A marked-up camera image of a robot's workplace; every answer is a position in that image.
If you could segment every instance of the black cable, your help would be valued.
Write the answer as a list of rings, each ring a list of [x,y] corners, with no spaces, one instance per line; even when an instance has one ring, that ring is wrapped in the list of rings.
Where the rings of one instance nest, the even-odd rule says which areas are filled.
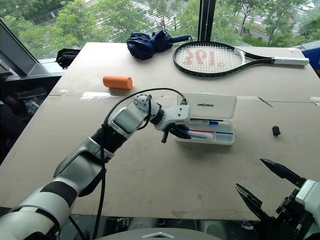
[[[151,117],[151,95],[150,95],[150,94],[148,95],[148,107],[149,107],[149,109],[148,109],[148,115],[146,116],[145,124],[144,124],[143,126],[139,127],[139,128],[137,129],[137,131],[138,131],[138,130],[141,130],[141,129],[144,129],[144,128],[148,125],[148,123],[149,123],[149,121],[150,121],[150,117]]]
[[[101,137],[101,142],[100,142],[100,156],[101,156],[101,193],[100,193],[100,200],[99,200],[99,206],[98,206],[98,211],[96,213],[96,219],[95,219],[95,224],[94,224],[94,230],[93,230],[93,235],[92,235],[92,239],[96,239],[97,235],[98,235],[98,229],[99,229],[99,223],[100,223],[100,218],[101,218],[101,213],[102,213],[102,207],[104,204],[104,199],[105,199],[105,190],[106,190],[106,166],[105,166],[105,144],[104,144],[104,138],[105,138],[105,127],[108,124],[108,120],[112,114],[112,112],[117,108],[117,106],[119,106],[119,104],[121,104],[122,102],[124,102],[125,100],[134,97],[137,94],[141,94],[141,93],[145,93],[148,91],[157,91],[157,90],[169,90],[169,91],[173,91],[177,94],[179,94],[182,97],[182,101],[181,101],[181,105],[183,104],[187,104],[187,99],[186,97],[179,91],[173,89],[173,88],[168,88],[168,87],[158,87],[158,88],[149,88],[149,89],[145,89],[142,91],[138,91],[136,93],[133,93],[127,97],[125,97],[124,99],[120,100],[119,102],[117,102],[112,108],[111,110],[108,112],[108,114],[106,115],[104,122],[102,124],[102,137]],[[148,115],[151,114],[151,95],[148,95]],[[147,126],[148,122],[150,120],[150,117],[147,118],[146,123],[144,124],[144,126],[142,126],[141,128],[138,128],[138,130],[143,129]]]
[[[72,218],[72,216],[69,216],[69,221],[73,224],[73,226],[75,227],[75,229],[78,231],[80,237],[82,240],[86,240],[84,233],[81,231],[80,227],[78,226],[78,224],[76,223],[76,221]]]

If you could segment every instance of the table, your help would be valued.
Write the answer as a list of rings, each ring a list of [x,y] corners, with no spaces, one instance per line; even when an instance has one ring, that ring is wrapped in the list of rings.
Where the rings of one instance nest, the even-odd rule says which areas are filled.
[[[288,48],[243,49],[267,56],[302,56]],[[232,119],[235,143],[181,143],[169,136],[163,144],[162,133],[148,125],[107,165],[104,216],[256,220],[236,183],[275,215],[294,186],[269,171],[260,157],[320,181],[320,108],[310,100],[320,96],[320,80],[309,65],[302,69],[260,65],[225,77],[200,78],[176,69],[172,53],[170,49],[140,61],[123,43],[87,43],[1,165],[0,206],[13,207],[51,181],[59,162],[96,131],[121,96],[157,87],[240,96]],[[105,88],[102,77],[107,74],[131,76],[134,89]],[[163,108],[177,102],[167,91],[152,96]],[[277,138],[273,125],[280,127]],[[99,194],[97,187],[78,198],[72,212],[95,215]]]

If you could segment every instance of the black bag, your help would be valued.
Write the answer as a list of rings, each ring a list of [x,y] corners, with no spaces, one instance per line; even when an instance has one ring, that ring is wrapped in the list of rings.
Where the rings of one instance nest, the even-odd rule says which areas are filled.
[[[70,66],[79,52],[80,50],[63,48],[58,51],[55,61],[60,65],[60,67],[66,69]]]

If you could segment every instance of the glass window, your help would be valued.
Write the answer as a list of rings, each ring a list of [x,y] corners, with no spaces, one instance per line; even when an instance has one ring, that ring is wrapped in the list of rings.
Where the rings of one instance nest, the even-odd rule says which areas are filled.
[[[1,0],[0,17],[38,59],[87,42],[125,43],[132,32],[198,32],[198,0]]]
[[[218,0],[211,40],[292,47],[320,40],[319,0]]]

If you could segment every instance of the folded umbrella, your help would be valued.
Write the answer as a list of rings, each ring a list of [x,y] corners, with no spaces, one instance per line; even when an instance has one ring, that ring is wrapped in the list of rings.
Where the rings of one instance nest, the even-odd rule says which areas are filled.
[[[152,33],[149,36],[145,33],[133,32],[126,41],[126,46],[131,55],[138,59],[152,58],[154,53],[163,52],[173,46],[173,43],[188,41],[190,35],[180,35],[171,37],[163,30]]]

